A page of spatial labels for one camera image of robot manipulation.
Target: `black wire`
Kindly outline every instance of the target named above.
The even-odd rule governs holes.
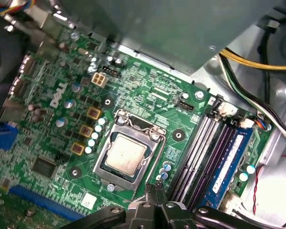
[[[228,61],[227,58],[225,58],[223,55],[220,54],[220,57],[223,61],[224,67],[226,68],[226,70],[228,71],[232,82],[235,84],[235,86],[237,87],[237,89],[244,94],[246,97],[248,97],[249,99],[255,101],[256,103],[258,103],[260,106],[262,106],[265,110],[267,110],[272,116],[273,118],[278,122],[278,124],[280,126],[282,126],[282,128],[286,131],[286,127],[285,124],[283,123],[283,121],[280,119],[280,117],[276,114],[276,112],[268,105],[265,104],[264,101],[260,100],[259,98],[255,97],[254,95],[250,94],[249,92],[247,92],[238,82],[232,68],[231,65]]]
[[[271,28],[268,27],[261,39],[261,43],[258,47],[260,62],[262,64],[268,64],[268,40],[271,35]],[[270,73],[267,71],[262,71],[264,77],[264,90],[265,90],[265,103],[270,104]]]

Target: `yellow wire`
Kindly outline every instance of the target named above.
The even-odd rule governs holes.
[[[257,62],[253,62],[253,61],[249,61],[246,60],[240,56],[237,56],[231,52],[229,52],[228,50],[224,49],[220,52],[223,56],[225,56],[226,58],[238,62],[240,64],[249,66],[249,67],[253,67],[253,68],[258,68],[258,69],[265,69],[265,70],[286,70],[286,65],[282,66],[282,65],[267,65],[267,64],[261,64],[261,63],[257,63]]]

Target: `mounting screw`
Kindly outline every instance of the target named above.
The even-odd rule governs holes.
[[[80,35],[78,33],[76,33],[76,32],[73,32],[73,33],[71,33],[70,38],[72,40],[77,41],[80,38]]]
[[[148,202],[146,202],[146,203],[144,203],[143,204],[143,207],[144,208],[150,208],[152,205],[150,204],[150,203],[148,203]]]
[[[201,100],[201,99],[204,98],[204,93],[203,93],[202,91],[197,91],[197,92],[195,93],[195,97],[196,97],[196,99]]]
[[[167,206],[168,208],[173,208],[173,207],[175,207],[175,204],[173,204],[173,203],[167,203],[166,206]]]
[[[111,212],[112,213],[119,213],[120,209],[119,208],[113,208],[113,209],[111,209]]]
[[[208,210],[205,209],[205,208],[200,208],[198,211],[199,211],[200,213],[202,213],[202,214],[208,213]]]
[[[272,130],[272,126],[268,124],[266,131],[271,131],[271,130]]]
[[[151,140],[154,142],[158,142],[158,140],[160,139],[160,135],[152,133],[151,134]]]
[[[119,125],[124,125],[125,124],[125,119],[123,119],[122,117],[119,117],[117,123]]]
[[[115,189],[115,185],[114,185],[114,184],[109,184],[109,185],[107,186],[107,190],[108,190],[109,192],[113,192],[114,189]]]

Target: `black ram slot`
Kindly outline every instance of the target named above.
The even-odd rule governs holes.
[[[203,198],[206,188],[213,177],[213,173],[217,167],[217,164],[220,162],[220,158],[223,156],[225,149],[234,135],[235,127],[231,125],[224,125],[223,130],[220,133],[220,136],[217,142],[214,145],[214,149],[208,158],[204,169],[200,172],[198,179],[195,181],[190,195],[186,200],[186,207],[189,211],[193,211],[196,205],[199,203],[200,199]]]

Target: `white label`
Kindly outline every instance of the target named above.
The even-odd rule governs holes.
[[[81,205],[84,206],[85,208],[92,210],[94,203],[96,201],[96,197],[86,193],[84,198],[82,199]]]
[[[61,100],[61,96],[62,94],[65,93],[66,87],[67,87],[67,83],[59,83],[59,87],[56,89],[56,93],[54,94],[54,98],[52,99],[52,101],[50,102],[50,106],[53,108],[57,108],[59,105],[59,101]]]
[[[244,136],[242,136],[242,135],[238,135],[236,137],[236,140],[234,141],[232,149],[231,149],[231,151],[230,151],[230,153],[229,153],[229,155],[228,155],[228,157],[227,157],[227,159],[226,159],[226,161],[224,163],[224,166],[221,169],[221,171],[219,173],[219,176],[218,176],[218,178],[217,178],[217,180],[216,180],[216,182],[215,182],[215,184],[213,186],[212,190],[213,190],[214,193],[216,193],[216,194],[218,193],[218,190],[219,190],[221,184],[224,181],[224,178],[225,178],[225,176],[226,176],[226,174],[227,174],[227,172],[229,170],[229,167],[230,167],[230,165],[231,165],[231,163],[232,163],[232,161],[233,161],[233,159],[235,157],[235,154],[236,154],[240,144],[242,143],[243,138],[244,138]]]

